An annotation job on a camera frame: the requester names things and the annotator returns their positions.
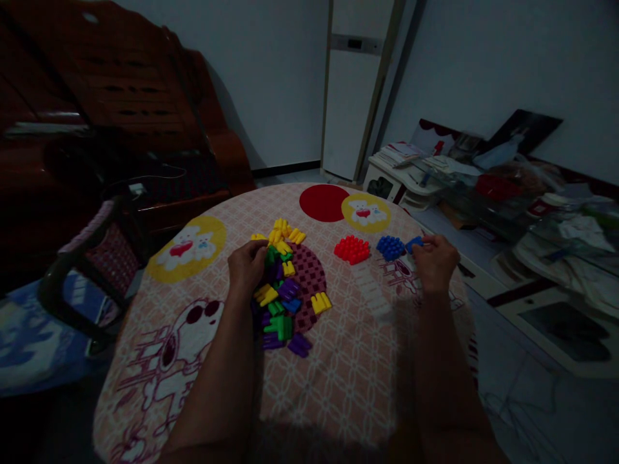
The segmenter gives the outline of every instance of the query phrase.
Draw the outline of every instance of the hand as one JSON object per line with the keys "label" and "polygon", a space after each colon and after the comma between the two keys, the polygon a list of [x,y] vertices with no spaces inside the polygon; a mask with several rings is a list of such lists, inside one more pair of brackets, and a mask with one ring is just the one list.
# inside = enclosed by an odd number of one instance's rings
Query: hand
{"label": "hand", "polygon": [[423,247],[413,245],[413,254],[424,292],[447,292],[453,270],[460,262],[460,253],[442,235],[426,235],[422,241]]}
{"label": "hand", "polygon": [[268,240],[250,240],[228,257],[229,295],[251,298],[264,272]]}

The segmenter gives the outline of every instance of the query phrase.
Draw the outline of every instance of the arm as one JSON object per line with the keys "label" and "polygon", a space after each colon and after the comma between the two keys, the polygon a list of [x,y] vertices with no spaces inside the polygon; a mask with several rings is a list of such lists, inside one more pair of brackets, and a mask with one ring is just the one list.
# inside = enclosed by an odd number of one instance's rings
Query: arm
{"label": "arm", "polygon": [[424,288],[414,341],[415,406],[427,462],[507,463],[477,396],[449,304],[460,260],[442,236],[413,246]]}
{"label": "arm", "polygon": [[228,258],[230,290],[219,328],[163,447],[161,464],[241,460],[253,394],[250,298],[262,278],[267,243],[251,241]]}

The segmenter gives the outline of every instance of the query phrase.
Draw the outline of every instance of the blue building block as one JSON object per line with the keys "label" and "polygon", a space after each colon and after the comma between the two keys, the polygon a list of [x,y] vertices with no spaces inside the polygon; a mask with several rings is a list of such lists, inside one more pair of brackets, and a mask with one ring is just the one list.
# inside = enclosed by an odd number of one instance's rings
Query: blue building block
{"label": "blue building block", "polygon": [[424,245],[423,241],[421,240],[421,235],[417,235],[413,240],[406,244],[405,248],[409,255],[413,254],[413,245]]}
{"label": "blue building block", "polygon": [[402,256],[404,244],[399,238],[387,235],[386,237],[380,238],[376,245],[376,249],[380,251],[385,261],[395,261]]}
{"label": "blue building block", "polygon": [[297,314],[297,311],[301,307],[301,300],[299,300],[298,298],[294,298],[289,302],[282,301],[282,305],[291,313]]}

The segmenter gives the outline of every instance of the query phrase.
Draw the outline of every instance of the baseboard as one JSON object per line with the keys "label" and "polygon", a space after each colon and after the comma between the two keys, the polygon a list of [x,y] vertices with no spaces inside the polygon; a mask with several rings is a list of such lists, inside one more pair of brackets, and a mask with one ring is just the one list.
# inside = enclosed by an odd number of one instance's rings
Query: baseboard
{"label": "baseboard", "polygon": [[283,166],[274,166],[272,168],[254,169],[251,171],[251,175],[253,175],[255,179],[260,179],[262,177],[290,174],[292,172],[307,171],[308,169],[317,169],[319,167],[320,160],[305,161],[301,163],[285,164]]}

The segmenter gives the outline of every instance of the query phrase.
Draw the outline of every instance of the oval table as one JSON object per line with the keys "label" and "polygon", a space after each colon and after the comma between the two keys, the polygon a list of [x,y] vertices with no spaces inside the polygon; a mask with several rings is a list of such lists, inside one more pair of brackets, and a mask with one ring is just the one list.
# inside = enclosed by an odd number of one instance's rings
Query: oval table
{"label": "oval table", "polygon": [[[307,237],[292,244],[302,306],[295,332],[309,356],[257,348],[254,460],[374,461],[400,419],[412,414],[413,326],[420,298],[408,255],[382,259],[391,235],[422,235],[398,206],[354,189],[284,184],[232,198],[190,221],[150,260],[95,412],[93,440],[106,462],[154,462],[182,409],[219,324],[228,255],[278,218]],[[333,254],[344,237],[371,245],[351,266]],[[310,297],[332,309],[316,316]],[[453,316],[477,372],[473,317],[459,271],[449,292]]]}

